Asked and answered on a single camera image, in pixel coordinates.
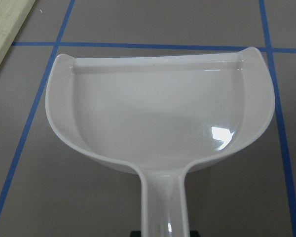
scoop handle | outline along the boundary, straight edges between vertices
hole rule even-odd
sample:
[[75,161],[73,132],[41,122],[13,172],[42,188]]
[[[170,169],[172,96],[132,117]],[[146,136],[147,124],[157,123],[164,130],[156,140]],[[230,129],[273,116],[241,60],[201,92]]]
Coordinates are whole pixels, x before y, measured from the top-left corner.
[[180,172],[144,172],[142,237],[189,237],[184,187]]

white plastic scoop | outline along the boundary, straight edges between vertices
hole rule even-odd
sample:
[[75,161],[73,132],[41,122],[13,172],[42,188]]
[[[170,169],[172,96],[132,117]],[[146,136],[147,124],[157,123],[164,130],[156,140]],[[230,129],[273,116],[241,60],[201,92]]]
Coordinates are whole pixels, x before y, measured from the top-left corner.
[[59,55],[46,113],[73,149],[142,182],[142,236],[188,237],[184,179],[254,142],[274,113],[260,52]]

black object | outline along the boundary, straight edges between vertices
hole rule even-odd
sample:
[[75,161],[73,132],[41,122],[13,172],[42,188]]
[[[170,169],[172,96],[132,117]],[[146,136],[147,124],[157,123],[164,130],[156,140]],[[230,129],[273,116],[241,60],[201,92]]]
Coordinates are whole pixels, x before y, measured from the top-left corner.
[[[198,231],[190,231],[189,235],[190,237],[201,237]],[[141,237],[141,236],[142,236],[141,231],[132,231],[129,237]]]

wooden board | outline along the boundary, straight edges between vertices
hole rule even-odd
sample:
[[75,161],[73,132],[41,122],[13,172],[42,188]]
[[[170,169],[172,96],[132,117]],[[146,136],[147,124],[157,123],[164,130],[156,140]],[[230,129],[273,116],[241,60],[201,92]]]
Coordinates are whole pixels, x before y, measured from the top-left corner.
[[0,0],[0,64],[35,0]]

tiled floor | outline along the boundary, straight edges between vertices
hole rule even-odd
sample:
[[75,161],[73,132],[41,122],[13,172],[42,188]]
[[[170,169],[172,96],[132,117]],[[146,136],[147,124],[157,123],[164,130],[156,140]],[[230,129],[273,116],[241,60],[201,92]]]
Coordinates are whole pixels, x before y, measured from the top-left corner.
[[276,114],[251,146],[187,176],[190,228],[202,237],[296,237],[296,0],[37,0],[0,67],[0,236],[127,237],[140,229],[139,178],[75,152],[47,122],[44,87],[57,54],[247,46],[269,65]]

